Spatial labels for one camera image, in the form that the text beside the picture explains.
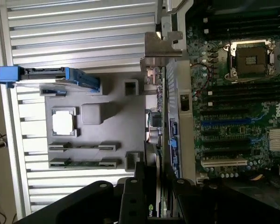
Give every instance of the motherboard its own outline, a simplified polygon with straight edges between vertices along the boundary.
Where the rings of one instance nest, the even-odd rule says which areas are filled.
[[[196,171],[236,178],[280,166],[280,8],[191,13]]]

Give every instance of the screw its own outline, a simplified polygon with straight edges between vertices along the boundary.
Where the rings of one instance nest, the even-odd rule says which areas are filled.
[[[218,188],[218,186],[216,184],[214,184],[214,183],[211,183],[209,185],[209,187],[212,188],[212,189],[217,189]]]
[[[182,180],[182,179],[177,180],[177,182],[178,182],[178,183],[181,183],[181,184],[185,183],[185,181]]]

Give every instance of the metal panel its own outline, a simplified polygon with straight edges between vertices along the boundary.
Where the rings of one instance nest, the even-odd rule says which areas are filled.
[[[155,31],[155,0],[0,0],[0,66],[140,71],[144,33]],[[2,86],[18,218],[122,169],[49,169],[44,97]]]

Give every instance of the green circuit board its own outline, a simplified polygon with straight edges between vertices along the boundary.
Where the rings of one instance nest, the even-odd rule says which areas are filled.
[[[280,35],[209,38],[202,18],[190,21],[196,170],[223,178],[280,165],[269,136],[280,129]],[[201,163],[226,159],[246,164]]]

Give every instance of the cpu socket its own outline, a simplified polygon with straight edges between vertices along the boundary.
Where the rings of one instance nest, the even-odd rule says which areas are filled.
[[[232,42],[224,46],[228,52],[230,81],[252,81],[274,76],[274,42],[255,40]]]

